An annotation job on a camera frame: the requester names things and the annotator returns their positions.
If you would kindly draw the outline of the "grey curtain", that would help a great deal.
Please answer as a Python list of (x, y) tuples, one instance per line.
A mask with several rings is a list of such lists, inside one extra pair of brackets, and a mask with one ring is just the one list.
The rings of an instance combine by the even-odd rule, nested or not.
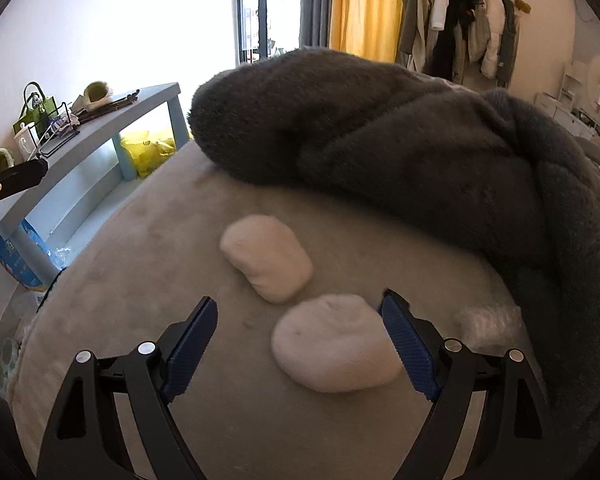
[(327, 47), (332, 0), (301, 0), (300, 47)]

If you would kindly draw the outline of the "light blue side table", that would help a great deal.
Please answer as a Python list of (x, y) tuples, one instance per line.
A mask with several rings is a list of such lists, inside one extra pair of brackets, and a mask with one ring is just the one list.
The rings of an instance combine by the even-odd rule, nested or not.
[(175, 146), (188, 142), (180, 93), (176, 82), (141, 88), (134, 104), (79, 126), (80, 133), (47, 159), (39, 185), (0, 201), (0, 233), (10, 237), (32, 216), (50, 248), (65, 245), (99, 202), (122, 181), (135, 178), (120, 144), (123, 129), (166, 105)]

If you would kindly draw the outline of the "blue printed package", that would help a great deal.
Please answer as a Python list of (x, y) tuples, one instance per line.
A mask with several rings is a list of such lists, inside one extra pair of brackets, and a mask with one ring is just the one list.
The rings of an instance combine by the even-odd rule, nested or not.
[(65, 263), (48, 246), (27, 219), (10, 237), (0, 233), (0, 263), (7, 273), (26, 289), (44, 292)]

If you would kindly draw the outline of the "yellow curtain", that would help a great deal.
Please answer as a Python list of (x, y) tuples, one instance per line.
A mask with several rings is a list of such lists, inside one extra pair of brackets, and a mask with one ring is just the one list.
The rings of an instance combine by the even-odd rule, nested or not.
[(371, 61), (396, 58), (402, 0), (332, 0), (328, 46)]

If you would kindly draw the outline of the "white rolled sock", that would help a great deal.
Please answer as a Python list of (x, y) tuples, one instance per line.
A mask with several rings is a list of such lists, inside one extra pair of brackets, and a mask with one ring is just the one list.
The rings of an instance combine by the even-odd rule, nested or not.
[(220, 251), (270, 304), (291, 300), (311, 281), (313, 263), (294, 231), (273, 216), (250, 214), (223, 232)]

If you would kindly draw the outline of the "white sock with black trim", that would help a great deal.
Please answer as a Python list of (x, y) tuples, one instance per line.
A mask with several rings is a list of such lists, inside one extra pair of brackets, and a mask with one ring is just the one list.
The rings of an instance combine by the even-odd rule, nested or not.
[(324, 295), (292, 307), (272, 331), (271, 351), (292, 380), (321, 393), (380, 387), (403, 370), (380, 315), (358, 295)]

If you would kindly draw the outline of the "white lidded mug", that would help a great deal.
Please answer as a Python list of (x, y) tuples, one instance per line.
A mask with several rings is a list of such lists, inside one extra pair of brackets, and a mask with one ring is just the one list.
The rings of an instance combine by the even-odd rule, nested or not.
[(38, 135), (35, 126), (24, 125), (15, 135), (15, 142), (22, 159), (27, 162), (38, 150)]

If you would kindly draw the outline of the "green white slipper far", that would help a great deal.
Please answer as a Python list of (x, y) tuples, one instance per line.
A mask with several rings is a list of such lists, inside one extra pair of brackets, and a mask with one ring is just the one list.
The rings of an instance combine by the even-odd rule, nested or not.
[(88, 112), (98, 110), (99, 108), (112, 102), (112, 93), (105, 81), (91, 82), (83, 92), (85, 109)]

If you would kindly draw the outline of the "green tote bag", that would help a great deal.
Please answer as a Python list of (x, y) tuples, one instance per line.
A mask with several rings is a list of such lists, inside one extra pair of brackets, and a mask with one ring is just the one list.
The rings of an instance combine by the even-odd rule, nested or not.
[(55, 98), (46, 96), (36, 81), (30, 81), (24, 86), (22, 97), (20, 116), (12, 126), (12, 131), (17, 134), (23, 126), (32, 124), (38, 137), (42, 138), (52, 119), (58, 116)]

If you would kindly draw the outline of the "green white slipper near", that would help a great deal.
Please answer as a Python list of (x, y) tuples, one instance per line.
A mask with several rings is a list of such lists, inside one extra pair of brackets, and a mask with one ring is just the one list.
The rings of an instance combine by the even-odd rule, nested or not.
[(7, 148), (0, 148), (0, 174), (15, 166), (15, 159), (12, 152)]

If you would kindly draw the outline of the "dark grey fleece blanket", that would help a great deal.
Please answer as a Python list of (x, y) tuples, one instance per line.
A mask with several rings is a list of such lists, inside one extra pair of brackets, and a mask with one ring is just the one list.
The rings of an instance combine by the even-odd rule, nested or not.
[(486, 258), (570, 465), (600, 459), (600, 177), (562, 126), (503, 90), (326, 49), (220, 73), (188, 122), (234, 178), (346, 196)]

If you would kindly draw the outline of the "white vanity with mirror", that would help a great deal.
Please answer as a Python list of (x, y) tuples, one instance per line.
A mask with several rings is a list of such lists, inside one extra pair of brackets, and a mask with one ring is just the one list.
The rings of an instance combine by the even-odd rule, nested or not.
[(556, 96), (538, 92), (534, 105), (573, 136), (600, 138), (600, 54), (567, 63)]

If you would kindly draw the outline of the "glass balcony door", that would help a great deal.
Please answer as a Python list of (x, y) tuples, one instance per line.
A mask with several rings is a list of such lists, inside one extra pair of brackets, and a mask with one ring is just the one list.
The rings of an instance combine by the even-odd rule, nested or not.
[(233, 0), (238, 64), (298, 49), (301, 0)]

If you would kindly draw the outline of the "dark wooden sticks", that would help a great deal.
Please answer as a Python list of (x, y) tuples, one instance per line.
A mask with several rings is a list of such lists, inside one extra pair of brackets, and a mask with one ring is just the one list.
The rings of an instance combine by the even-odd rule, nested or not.
[(86, 124), (96, 118), (121, 110), (122, 108), (134, 104), (138, 100), (139, 95), (140, 90), (136, 89), (134, 92), (127, 94), (124, 98), (116, 99), (103, 106), (97, 107), (94, 110), (82, 110), (82, 112), (79, 112), (78, 114), (78, 122), (80, 124)]

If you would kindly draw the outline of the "green white slipper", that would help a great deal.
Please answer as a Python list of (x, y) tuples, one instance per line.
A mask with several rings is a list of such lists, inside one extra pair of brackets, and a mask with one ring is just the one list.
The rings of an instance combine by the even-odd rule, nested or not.
[(83, 92), (85, 109), (88, 112), (98, 110), (99, 108), (112, 102), (112, 93), (105, 81), (91, 82)]
[(0, 174), (15, 166), (15, 159), (12, 152), (7, 148), (0, 148)]

